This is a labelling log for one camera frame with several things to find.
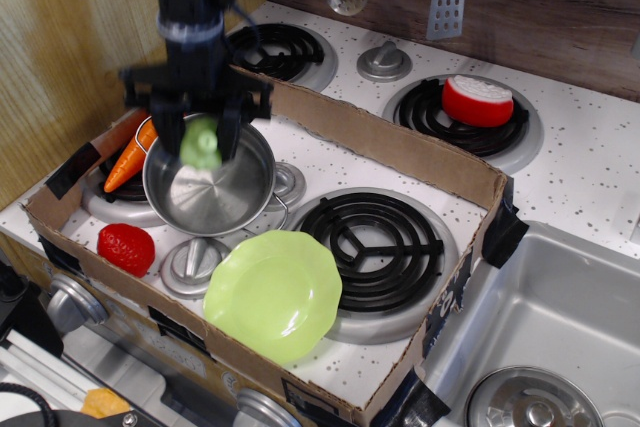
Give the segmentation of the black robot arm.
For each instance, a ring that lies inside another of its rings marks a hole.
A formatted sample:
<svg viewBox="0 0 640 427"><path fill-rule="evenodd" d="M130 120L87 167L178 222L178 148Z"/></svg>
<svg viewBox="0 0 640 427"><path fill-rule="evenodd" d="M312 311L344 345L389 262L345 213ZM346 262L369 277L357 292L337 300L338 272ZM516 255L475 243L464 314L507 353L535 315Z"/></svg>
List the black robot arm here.
<svg viewBox="0 0 640 427"><path fill-rule="evenodd" d="M234 158L243 125L271 115L273 87L231 64L224 15L236 0L157 0L157 30L166 60L127 67L119 76L125 104L151 116L165 150L177 155L186 136L184 116L211 114L221 158Z"/></svg>

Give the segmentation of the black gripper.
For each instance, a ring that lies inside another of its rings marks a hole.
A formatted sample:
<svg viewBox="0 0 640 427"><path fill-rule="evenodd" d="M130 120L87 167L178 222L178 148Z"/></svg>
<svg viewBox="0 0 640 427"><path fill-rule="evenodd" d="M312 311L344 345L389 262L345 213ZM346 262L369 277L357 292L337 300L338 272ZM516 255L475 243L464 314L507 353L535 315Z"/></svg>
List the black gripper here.
<svg viewBox="0 0 640 427"><path fill-rule="evenodd" d="M225 33L218 30L208 36L185 42L165 40L166 60L152 65L125 67L119 77L125 85L129 106L150 105L151 119L164 150L178 157L185 135L184 116L188 111L182 100L152 99L140 87L151 92L191 98L195 111L219 112L218 150L223 162L235 157L242 120L271 117L273 85L235 70Z"/></svg>

